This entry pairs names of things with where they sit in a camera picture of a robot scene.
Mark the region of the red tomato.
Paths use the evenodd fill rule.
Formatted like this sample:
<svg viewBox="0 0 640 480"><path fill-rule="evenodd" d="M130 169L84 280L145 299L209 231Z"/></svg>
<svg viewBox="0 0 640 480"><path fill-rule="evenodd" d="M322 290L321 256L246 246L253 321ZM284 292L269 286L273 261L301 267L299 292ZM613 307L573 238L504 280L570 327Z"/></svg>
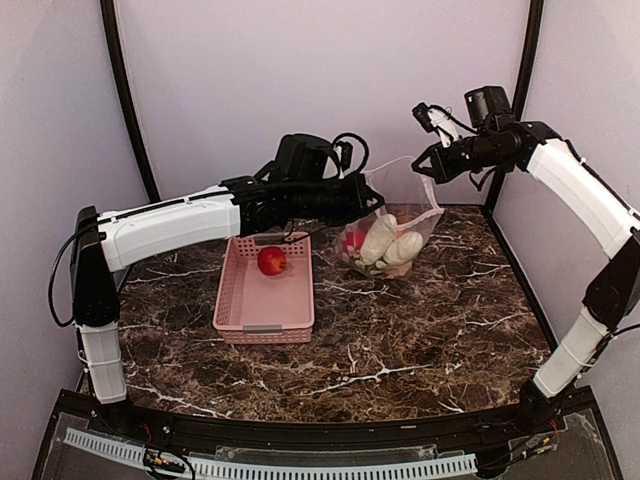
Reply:
<svg viewBox="0 0 640 480"><path fill-rule="evenodd" d="M361 231L352 231L346 234L344 240L344 248L345 249L360 249L364 243L366 238L366 234Z"/></svg>

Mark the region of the red pomegranate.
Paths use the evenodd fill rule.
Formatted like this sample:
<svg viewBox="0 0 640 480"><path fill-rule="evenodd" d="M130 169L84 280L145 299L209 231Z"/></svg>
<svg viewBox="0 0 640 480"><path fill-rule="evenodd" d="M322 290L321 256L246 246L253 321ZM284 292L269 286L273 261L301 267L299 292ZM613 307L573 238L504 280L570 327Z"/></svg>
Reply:
<svg viewBox="0 0 640 480"><path fill-rule="evenodd" d="M259 251L257 266L262 274L276 276L287 270L288 261L286 254L280 247L268 246Z"/></svg>

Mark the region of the white wrinkled radish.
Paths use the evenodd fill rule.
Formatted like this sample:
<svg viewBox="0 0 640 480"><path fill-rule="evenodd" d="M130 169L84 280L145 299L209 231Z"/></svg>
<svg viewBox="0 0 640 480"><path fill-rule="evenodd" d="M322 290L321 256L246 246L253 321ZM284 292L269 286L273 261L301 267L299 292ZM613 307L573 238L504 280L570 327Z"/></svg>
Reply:
<svg viewBox="0 0 640 480"><path fill-rule="evenodd" d="M360 259L365 265L372 265L383 257L389 245L396 239L397 226L397 219L393 214L377 217L360 248Z"/></svg>

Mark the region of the clear zip top bag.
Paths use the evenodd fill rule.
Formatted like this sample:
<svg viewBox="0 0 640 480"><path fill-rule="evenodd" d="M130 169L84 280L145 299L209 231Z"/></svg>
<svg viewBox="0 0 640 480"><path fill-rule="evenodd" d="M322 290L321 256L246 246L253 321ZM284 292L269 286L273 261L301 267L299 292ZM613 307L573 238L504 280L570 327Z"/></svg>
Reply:
<svg viewBox="0 0 640 480"><path fill-rule="evenodd" d="M343 227L333 252L366 277L402 278L427 245L445 212L436 201L431 178L414 172L403 156L363 172L367 185L385 204Z"/></svg>

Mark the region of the pink perforated plastic basket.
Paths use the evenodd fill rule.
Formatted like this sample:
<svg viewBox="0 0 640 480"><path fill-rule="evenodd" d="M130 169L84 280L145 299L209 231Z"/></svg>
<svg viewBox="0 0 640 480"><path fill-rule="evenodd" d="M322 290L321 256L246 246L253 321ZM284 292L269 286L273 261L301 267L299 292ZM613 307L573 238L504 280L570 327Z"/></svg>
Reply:
<svg viewBox="0 0 640 480"><path fill-rule="evenodd" d="M278 247L284 272L267 275L259 253ZM311 239L305 232L285 238L267 233L228 241L213 326L228 344L302 344L315 322Z"/></svg>

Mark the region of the pale green radish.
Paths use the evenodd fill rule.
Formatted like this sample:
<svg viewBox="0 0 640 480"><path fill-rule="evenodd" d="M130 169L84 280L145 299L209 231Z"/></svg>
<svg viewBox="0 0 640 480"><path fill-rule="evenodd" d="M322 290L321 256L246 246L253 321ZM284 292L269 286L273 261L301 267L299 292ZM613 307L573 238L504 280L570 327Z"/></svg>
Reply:
<svg viewBox="0 0 640 480"><path fill-rule="evenodd" d="M416 231L408 231L396 238L383 255L383 261L390 266L400 266L412 261L424 246L423 236Z"/></svg>

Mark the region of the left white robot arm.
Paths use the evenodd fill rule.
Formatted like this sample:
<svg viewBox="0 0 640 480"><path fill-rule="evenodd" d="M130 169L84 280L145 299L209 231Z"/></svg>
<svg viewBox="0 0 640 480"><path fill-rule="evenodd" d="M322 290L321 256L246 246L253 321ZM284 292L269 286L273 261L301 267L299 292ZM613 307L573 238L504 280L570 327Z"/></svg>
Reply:
<svg viewBox="0 0 640 480"><path fill-rule="evenodd" d="M264 234L298 221L337 227L359 220L384 204L364 176L369 157L368 143L355 133L340 133L333 140L286 134L274 159L254 175L146 206L105 213L89 206L79 211L74 233L56 254L49 277L56 279L67 257L69 319L59 317L52 285L47 301L58 327L76 328L107 425L120 436L134 435L141 427L140 412L126 402L115 273L193 245Z"/></svg>

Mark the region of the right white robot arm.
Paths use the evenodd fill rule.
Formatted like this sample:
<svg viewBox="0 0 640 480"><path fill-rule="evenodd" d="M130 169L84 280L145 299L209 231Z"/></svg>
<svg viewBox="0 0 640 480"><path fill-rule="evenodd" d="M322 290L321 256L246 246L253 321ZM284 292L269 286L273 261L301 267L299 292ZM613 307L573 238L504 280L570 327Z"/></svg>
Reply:
<svg viewBox="0 0 640 480"><path fill-rule="evenodd" d="M437 184L464 174L515 169L548 189L573 216L575 229L601 252L601 269L586 286L576 320L522 392L528 396L510 413L521 434L534 432L555 399L590 369L639 302L639 212L621 198L578 154L570 140L540 120L520 120L500 86L464 96L469 120L445 107L419 103L414 119L438 140L412 164Z"/></svg>

